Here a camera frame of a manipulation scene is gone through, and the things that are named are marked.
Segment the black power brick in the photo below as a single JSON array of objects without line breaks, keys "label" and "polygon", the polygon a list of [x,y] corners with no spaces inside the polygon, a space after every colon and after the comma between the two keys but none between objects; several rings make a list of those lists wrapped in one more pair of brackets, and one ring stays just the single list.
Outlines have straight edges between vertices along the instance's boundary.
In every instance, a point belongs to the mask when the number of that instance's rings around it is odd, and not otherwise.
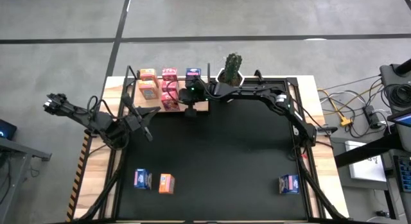
[{"label": "black power brick", "polygon": [[379,129],[383,126],[372,105],[364,106],[362,110],[371,129]]}]

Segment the black table mat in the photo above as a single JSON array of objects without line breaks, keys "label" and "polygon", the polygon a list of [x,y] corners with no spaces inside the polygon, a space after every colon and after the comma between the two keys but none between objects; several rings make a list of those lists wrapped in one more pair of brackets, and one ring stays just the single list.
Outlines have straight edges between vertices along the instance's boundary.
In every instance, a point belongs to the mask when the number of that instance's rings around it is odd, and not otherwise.
[{"label": "black table mat", "polygon": [[[291,126],[260,101],[213,101],[208,114],[156,114],[130,140],[122,173],[120,220],[304,220],[301,194],[280,194],[279,177],[297,174],[290,158]],[[137,168],[152,174],[152,188],[134,187]],[[162,173],[175,178],[160,194]]]}]

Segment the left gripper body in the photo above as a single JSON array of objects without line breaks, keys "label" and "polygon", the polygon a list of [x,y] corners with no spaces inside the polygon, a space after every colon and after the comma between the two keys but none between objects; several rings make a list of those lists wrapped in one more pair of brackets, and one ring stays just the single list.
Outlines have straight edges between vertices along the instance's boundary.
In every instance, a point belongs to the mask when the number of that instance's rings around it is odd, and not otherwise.
[{"label": "left gripper body", "polygon": [[124,106],[126,106],[126,108],[129,111],[125,120],[127,121],[127,124],[129,128],[131,129],[131,131],[134,132],[140,129],[148,141],[153,141],[153,136],[151,132],[149,131],[148,126],[144,128],[139,127],[140,117],[136,117],[135,115],[133,115],[133,107],[136,107],[136,106],[134,105],[134,102],[132,101],[132,98],[129,96],[129,94],[127,93],[122,94],[121,101],[123,102]]}]

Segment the black aluminium table frame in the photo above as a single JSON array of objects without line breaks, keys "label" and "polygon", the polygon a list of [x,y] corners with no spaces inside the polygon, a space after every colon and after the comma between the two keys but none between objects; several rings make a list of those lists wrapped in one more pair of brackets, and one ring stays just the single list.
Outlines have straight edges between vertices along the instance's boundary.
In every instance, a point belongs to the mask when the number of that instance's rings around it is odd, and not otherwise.
[{"label": "black aluminium table frame", "polygon": [[[126,76],[110,76],[105,82],[103,89],[103,99],[114,112],[123,112],[120,107],[123,87],[126,83]],[[324,115],[320,107],[317,86],[313,76],[284,76],[283,80],[288,84],[293,98],[301,97],[303,107],[308,111],[305,118],[310,123],[325,124]],[[310,154],[304,160],[306,167],[317,174],[319,186],[333,204],[335,209],[342,215],[348,216],[342,186],[339,179],[338,170],[335,164],[333,150],[330,147],[328,137],[319,136],[318,143],[313,147]],[[109,181],[118,164],[123,151],[114,151],[104,146],[101,139],[91,136],[90,148],[88,151],[85,173],[83,176],[80,195],[76,205],[74,219],[83,216],[91,205],[95,202],[103,187]]]}]

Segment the laptop with blue screen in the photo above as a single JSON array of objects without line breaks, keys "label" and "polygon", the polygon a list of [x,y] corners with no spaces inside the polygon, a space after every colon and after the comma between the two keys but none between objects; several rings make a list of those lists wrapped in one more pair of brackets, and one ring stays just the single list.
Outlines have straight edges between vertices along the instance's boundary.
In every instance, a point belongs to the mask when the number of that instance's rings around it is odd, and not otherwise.
[{"label": "laptop with blue screen", "polygon": [[396,112],[395,114],[388,116],[387,121],[396,123],[398,125],[411,127],[411,108],[408,108],[401,112]]}]

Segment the dark tablet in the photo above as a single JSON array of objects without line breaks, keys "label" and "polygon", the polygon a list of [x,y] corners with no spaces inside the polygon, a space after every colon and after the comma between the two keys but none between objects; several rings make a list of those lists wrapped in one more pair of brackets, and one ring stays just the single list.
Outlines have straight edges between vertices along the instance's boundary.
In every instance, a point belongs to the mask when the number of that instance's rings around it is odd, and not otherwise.
[{"label": "dark tablet", "polygon": [[0,119],[0,138],[12,141],[16,131],[17,127],[15,125]]}]

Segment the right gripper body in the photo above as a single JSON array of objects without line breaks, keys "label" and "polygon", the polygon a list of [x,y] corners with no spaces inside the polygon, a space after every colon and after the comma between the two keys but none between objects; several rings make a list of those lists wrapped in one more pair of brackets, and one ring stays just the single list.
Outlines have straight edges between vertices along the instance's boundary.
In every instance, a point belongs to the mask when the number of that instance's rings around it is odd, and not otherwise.
[{"label": "right gripper body", "polygon": [[179,90],[179,101],[187,106],[184,110],[186,117],[196,117],[197,109],[194,108],[198,102],[207,101],[206,82],[199,76],[194,76],[185,80],[185,87]]}]

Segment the blue Frosted Flakes cereal box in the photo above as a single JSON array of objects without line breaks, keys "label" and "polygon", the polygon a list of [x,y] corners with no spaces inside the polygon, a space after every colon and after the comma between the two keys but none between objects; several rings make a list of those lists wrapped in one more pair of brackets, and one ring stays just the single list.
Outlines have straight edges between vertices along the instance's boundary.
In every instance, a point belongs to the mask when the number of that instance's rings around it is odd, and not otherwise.
[{"label": "blue Frosted Flakes cereal box", "polygon": [[280,194],[299,194],[299,176],[283,175],[279,177]]},{"label": "blue Frosted Flakes cereal box", "polygon": [[201,77],[202,70],[200,68],[189,67],[186,69],[186,80],[192,80],[196,77]]},{"label": "blue Frosted Flakes cereal box", "polygon": [[152,174],[143,168],[137,168],[134,173],[134,187],[137,189],[152,188]]}]

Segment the grey metal side table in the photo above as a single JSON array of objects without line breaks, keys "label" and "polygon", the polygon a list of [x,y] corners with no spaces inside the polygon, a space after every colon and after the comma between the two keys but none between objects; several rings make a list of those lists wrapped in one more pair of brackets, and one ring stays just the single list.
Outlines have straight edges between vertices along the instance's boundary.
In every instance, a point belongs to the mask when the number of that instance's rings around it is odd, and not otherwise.
[{"label": "grey metal side table", "polygon": [[30,169],[31,159],[49,161],[52,154],[0,138],[0,224],[5,224]]}]

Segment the yellow black hazard strip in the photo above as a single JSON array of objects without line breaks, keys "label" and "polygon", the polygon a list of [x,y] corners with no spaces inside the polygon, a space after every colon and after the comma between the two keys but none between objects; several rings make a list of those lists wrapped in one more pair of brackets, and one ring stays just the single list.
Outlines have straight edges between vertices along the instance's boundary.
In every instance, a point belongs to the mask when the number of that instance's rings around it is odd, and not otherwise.
[{"label": "yellow black hazard strip", "polygon": [[77,163],[77,169],[74,176],[73,186],[71,190],[71,195],[69,198],[68,208],[66,212],[66,222],[74,220],[74,214],[76,210],[76,205],[80,195],[81,184],[83,176],[85,173],[85,165],[87,163],[87,157],[91,143],[91,136],[88,133],[85,133],[82,141],[82,147],[80,149],[80,156]]}]

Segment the orange Mini Wheats cereal box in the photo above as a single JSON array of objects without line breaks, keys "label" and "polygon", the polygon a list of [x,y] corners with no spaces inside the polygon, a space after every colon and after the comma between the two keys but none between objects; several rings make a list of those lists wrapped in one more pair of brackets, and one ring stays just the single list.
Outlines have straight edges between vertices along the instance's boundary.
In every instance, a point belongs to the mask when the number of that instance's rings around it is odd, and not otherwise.
[{"label": "orange Mini Wheats cereal box", "polygon": [[173,194],[175,188],[175,178],[171,174],[162,173],[160,175],[159,193]]},{"label": "orange Mini Wheats cereal box", "polygon": [[145,99],[158,99],[159,98],[159,88],[156,84],[156,81],[147,80],[139,81],[138,87]]},{"label": "orange Mini Wheats cereal box", "polygon": [[157,72],[155,69],[140,69],[140,79],[142,81],[156,81],[157,80]]}]

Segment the green cactus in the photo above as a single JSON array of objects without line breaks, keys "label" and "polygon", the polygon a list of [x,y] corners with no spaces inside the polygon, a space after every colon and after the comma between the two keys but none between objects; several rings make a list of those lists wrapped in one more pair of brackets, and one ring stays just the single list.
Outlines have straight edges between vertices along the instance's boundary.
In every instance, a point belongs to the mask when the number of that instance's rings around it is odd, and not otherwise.
[{"label": "green cactus", "polygon": [[226,58],[224,82],[230,86],[238,86],[241,82],[238,71],[242,63],[241,55],[231,53]]}]

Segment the white flat box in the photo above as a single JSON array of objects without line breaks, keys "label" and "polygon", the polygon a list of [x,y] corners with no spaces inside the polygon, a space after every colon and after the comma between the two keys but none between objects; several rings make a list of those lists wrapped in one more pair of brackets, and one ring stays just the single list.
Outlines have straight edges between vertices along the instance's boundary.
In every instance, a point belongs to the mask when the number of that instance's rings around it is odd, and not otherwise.
[{"label": "white flat box", "polygon": [[385,170],[380,155],[349,165],[353,179],[386,182]]}]

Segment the red Froot Loops cereal box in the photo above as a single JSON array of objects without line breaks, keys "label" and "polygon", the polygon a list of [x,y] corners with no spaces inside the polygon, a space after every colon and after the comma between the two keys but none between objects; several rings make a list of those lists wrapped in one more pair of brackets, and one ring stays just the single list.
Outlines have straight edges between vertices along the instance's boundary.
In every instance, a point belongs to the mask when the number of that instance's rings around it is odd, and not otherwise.
[{"label": "red Froot Loops cereal box", "polygon": [[162,69],[162,79],[164,81],[174,81],[178,80],[177,68],[163,68]]},{"label": "red Froot Loops cereal box", "polygon": [[171,90],[173,88],[178,88],[179,89],[178,81],[167,81],[167,80],[162,81],[161,89],[162,89],[163,92],[172,92]]},{"label": "red Froot Loops cereal box", "polygon": [[162,105],[167,112],[177,112],[180,110],[179,103],[176,102],[178,94],[175,91],[163,92],[161,96]]}]

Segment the wooden shelf with black frame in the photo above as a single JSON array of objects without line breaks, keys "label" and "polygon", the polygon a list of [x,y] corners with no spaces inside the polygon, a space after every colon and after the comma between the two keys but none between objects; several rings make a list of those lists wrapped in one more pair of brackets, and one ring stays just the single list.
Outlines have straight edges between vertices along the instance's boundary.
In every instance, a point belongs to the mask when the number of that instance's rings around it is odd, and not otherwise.
[{"label": "wooden shelf with black frame", "polygon": [[[127,66],[127,71],[126,71],[126,83],[125,86],[123,87],[123,94],[127,93],[129,96],[132,98],[132,101],[134,102],[134,105],[136,107],[161,107],[159,112],[167,112],[165,111],[162,102],[161,102],[161,96],[162,96],[162,89],[161,89],[161,84],[163,79],[162,78],[157,78],[156,84],[159,88],[159,98],[158,99],[145,99],[143,95],[141,94],[139,87],[138,87],[138,82],[141,81],[140,79],[140,72],[134,72],[133,69],[131,68],[130,65]],[[181,78],[179,83],[179,89],[183,89],[183,82],[184,79]],[[183,112],[187,106],[185,105],[183,109],[180,109],[177,112]]]}]

